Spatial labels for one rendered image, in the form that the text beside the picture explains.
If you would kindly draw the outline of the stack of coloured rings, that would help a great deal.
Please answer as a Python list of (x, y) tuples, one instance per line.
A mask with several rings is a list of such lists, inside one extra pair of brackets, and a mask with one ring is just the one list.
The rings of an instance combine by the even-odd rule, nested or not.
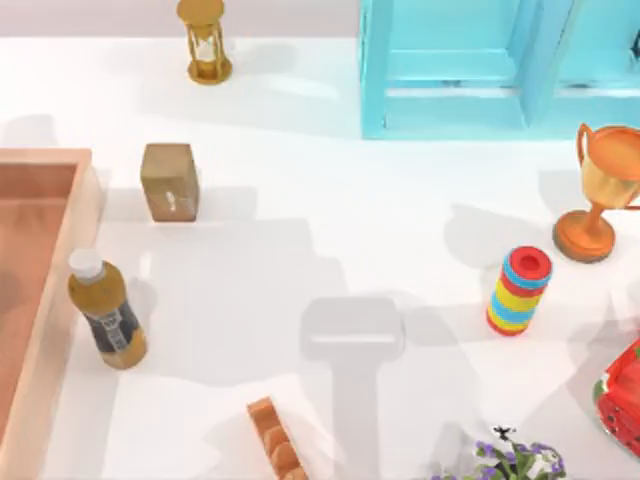
[(523, 333), (552, 276), (552, 262), (534, 246), (518, 246), (504, 258), (486, 308), (489, 326), (503, 336)]

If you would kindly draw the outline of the amber bottle white cap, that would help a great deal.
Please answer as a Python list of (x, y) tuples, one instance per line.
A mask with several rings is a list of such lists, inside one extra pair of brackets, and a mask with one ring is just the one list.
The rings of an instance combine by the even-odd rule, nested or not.
[(88, 248), (74, 250), (68, 263), (71, 302), (86, 319), (104, 363), (118, 370), (139, 364), (147, 340), (120, 270)]

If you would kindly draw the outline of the orange egg tray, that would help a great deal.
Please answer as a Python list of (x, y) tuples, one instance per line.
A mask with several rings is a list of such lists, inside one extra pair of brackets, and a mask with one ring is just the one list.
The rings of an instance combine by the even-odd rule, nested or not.
[(271, 398), (248, 404), (247, 413), (278, 480), (310, 480)]

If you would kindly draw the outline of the salmon shallow box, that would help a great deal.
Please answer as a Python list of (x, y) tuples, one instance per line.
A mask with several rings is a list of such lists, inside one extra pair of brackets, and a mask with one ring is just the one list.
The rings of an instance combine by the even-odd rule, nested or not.
[(0, 480), (37, 480), (76, 315), (67, 259), (103, 193), (82, 148), (0, 148)]

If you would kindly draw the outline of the purple flower plant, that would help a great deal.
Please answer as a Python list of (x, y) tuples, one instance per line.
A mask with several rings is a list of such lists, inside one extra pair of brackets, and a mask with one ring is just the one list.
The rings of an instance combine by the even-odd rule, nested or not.
[(553, 447), (512, 438), (514, 428), (495, 426), (499, 444), (477, 441), (475, 456), (480, 463), (461, 480), (563, 480), (568, 477), (565, 462)]

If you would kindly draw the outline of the brown wooden block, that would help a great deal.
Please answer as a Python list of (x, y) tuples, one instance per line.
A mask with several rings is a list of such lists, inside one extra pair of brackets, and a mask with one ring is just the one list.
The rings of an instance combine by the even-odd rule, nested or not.
[(140, 180), (155, 222), (196, 220), (200, 186), (190, 144), (147, 144), (140, 168)]

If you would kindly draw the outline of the orange gold trophy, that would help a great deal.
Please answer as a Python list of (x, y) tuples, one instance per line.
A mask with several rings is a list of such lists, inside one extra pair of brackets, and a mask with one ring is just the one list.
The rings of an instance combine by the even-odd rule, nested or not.
[(603, 218), (606, 210), (634, 210), (640, 196), (640, 130), (581, 124), (576, 137), (581, 186), (590, 209), (563, 214), (553, 240), (568, 258), (581, 263), (606, 259), (615, 245), (615, 231)]

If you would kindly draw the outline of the golden hourglass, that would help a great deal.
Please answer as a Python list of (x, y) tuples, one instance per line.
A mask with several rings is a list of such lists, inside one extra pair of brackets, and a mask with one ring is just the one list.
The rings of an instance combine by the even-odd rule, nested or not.
[(191, 61), (189, 77), (196, 83), (215, 85), (232, 73), (223, 44), (223, 0), (179, 0), (177, 15), (185, 25)]

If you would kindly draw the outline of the light blue rack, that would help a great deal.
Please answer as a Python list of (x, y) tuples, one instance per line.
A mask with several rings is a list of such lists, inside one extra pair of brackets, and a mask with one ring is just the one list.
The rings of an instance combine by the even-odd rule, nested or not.
[(369, 139), (640, 128), (640, 0), (360, 0)]

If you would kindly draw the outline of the red box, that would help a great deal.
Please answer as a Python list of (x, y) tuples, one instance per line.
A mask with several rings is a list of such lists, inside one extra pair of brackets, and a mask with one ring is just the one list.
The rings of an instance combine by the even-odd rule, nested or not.
[(592, 396), (604, 429), (640, 458), (640, 338), (605, 370)]

